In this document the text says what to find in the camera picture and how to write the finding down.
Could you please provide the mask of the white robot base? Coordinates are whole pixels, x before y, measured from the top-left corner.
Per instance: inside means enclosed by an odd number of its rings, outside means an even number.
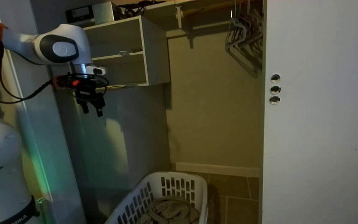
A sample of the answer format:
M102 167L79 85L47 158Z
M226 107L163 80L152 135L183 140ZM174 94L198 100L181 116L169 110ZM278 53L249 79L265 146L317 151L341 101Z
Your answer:
M24 177L21 150L20 133L0 121L0 224L41 224Z

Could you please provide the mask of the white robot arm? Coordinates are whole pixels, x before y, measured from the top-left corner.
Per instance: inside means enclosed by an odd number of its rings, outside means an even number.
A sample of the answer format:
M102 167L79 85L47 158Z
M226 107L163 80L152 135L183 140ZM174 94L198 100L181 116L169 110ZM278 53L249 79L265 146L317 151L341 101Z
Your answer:
M78 72L56 79L55 86L71 89L84 114L89 112L88 105L92 105L98 117L103 115L106 102L103 94L96 89L97 77L104 75L106 69L93 64L88 38L82 28L61 24L48 33L30 35L14 31L0 23L0 48L31 64L70 64L78 67Z

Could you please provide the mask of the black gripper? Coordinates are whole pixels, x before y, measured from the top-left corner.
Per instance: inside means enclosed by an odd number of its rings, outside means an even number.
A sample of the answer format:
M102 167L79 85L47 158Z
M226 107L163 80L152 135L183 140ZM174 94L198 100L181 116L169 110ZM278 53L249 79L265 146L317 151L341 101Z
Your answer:
M102 76L88 76L84 77L82 74L67 74L57 76L55 79L55 86L57 89L70 90L73 92L73 97L83 111L83 114L89 114L88 102L94 102L96 114L98 117L103 116L104 101L102 100L109 81Z

